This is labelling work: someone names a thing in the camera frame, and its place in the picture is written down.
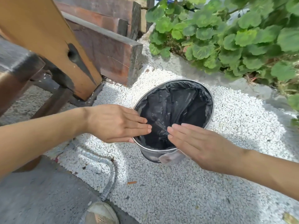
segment finger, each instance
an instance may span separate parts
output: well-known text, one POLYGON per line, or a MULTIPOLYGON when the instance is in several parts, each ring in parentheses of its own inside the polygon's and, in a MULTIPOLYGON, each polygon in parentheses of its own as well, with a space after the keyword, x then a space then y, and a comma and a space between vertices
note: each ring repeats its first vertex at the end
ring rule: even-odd
POLYGON ((137 116, 137 115, 132 115, 132 114, 126 113, 125 117, 127 119, 135 121, 135 122, 147 123, 147 119, 146 118, 143 118, 143 117, 140 117, 140 116, 137 116))
POLYGON ((122 108, 122 110, 123 110, 125 113, 139 116, 139 113, 138 113, 136 110, 134 110, 134 109, 127 108, 127 107, 124 107, 124 106, 121 106, 121 108, 122 108))
POLYGON ((192 146, 189 143, 187 143, 177 137, 174 137, 170 134, 168 135, 168 139, 179 150, 181 150, 183 154, 185 154, 189 158, 193 159, 194 161, 197 160, 197 157, 200 155, 200 151, 198 149, 196 149, 194 146, 192 146))
POLYGON ((199 133, 202 133, 202 134, 207 134, 209 133, 210 131, 207 130, 207 129, 204 129, 202 127, 197 127, 197 126, 194 126, 194 125, 191 125, 191 124, 187 124, 187 123, 182 123, 181 124, 183 127, 186 127, 192 131, 196 131, 196 132, 199 132, 199 133))
POLYGON ((143 129, 143 128, 149 128, 151 129, 152 126, 149 124, 139 123, 131 120, 127 120, 125 128, 131 128, 131 129, 143 129))
POLYGON ((188 128, 186 128, 184 126, 181 126, 181 125, 178 125, 178 124, 173 124, 172 128, 179 131, 179 132, 181 132, 181 133, 183 133, 183 134, 185 134, 185 135, 194 137, 194 138, 199 139, 199 140, 204 140, 206 138, 205 134, 202 134, 200 132, 188 129, 188 128))
POLYGON ((107 140, 106 143, 116 143, 116 142, 130 142, 130 143, 132 143, 131 140, 133 141, 133 139, 130 138, 130 137, 113 138, 113 139, 107 140))
POLYGON ((132 128, 126 128, 124 130, 124 137, 137 137, 141 135, 147 135, 152 131, 150 128, 143 128, 143 129, 132 129, 132 128))
POLYGON ((197 149, 200 149, 200 140, 190 136, 190 135, 187 135, 187 134, 184 134, 184 133, 181 133, 179 132, 178 130, 175 130, 174 128, 172 127, 168 127, 167 128, 167 131, 168 133, 170 133, 172 136, 182 140, 182 141, 185 141, 187 142, 188 144, 192 145, 193 147, 197 148, 197 149))

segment bin liner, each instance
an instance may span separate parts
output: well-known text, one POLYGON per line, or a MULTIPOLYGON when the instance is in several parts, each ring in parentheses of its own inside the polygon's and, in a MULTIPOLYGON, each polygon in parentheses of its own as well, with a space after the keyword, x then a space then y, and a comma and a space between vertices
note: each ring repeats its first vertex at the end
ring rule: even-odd
POLYGON ((135 107, 152 125, 152 132, 136 140, 155 150, 175 148, 168 140, 167 127, 188 123, 204 128, 211 118, 213 98, 201 84, 188 80, 167 82, 148 92, 135 107))

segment flexible metal hose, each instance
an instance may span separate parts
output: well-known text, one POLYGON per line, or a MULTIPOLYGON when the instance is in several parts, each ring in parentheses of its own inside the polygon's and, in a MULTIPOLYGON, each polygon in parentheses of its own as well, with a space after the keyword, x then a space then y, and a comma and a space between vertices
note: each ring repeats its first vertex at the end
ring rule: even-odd
POLYGON ((107 199, 107 196, 109 195, 109 193, 111 192, 113 186, 114 186, 114 183, 115 183, 115 177, 116 177, 116 168, 115 168, 115 165, 114 163, 109 159, 109 158, 105 158, 105 157, 102 157, 100 155, 97 155, 97 154, 94 154, 93 152, 91 151, 88 151, 84 148, 82 148, 80 146, 79 143, 74 143, 74 140, 73 140, 73 145, 75 146, 75 149, 83 156, 95 161, 95 162, 98 162, 98 163, 103 163, 103 164, 106 164, 107 166, 109 166, 110 168, 110 178, 109 178, 109 181, 106 185, 106 187, 104 188, 103 192, 102 192, 102 195, 100 197, 100 199, 102 201, 105 201, 107 199))

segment forearm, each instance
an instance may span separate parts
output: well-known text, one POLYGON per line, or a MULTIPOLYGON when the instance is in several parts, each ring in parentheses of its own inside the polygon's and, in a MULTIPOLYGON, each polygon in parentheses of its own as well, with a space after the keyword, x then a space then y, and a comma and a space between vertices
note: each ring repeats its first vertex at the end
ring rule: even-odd
POLYGON ((66 112, 0 127, 0 177, 84 133, 86 111, 66 112))
POLYGON ((299 163, 247 150, 236 175, 299 201, 299 163))

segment hand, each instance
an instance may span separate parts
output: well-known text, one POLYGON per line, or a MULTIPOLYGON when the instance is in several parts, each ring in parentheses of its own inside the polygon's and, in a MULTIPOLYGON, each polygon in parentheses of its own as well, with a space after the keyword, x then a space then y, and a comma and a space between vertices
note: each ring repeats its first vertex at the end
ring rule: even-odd
POLYGON ((236 175, 242 149, 221 135, 190 124, 173 124, 168 127, 168 139, 201 168, 236 175))
POLYGON ((131 142, 133 137, 149 134, 152 126, 138 112, 120 105, 85 107, 87 133, 106 143, 131 142))

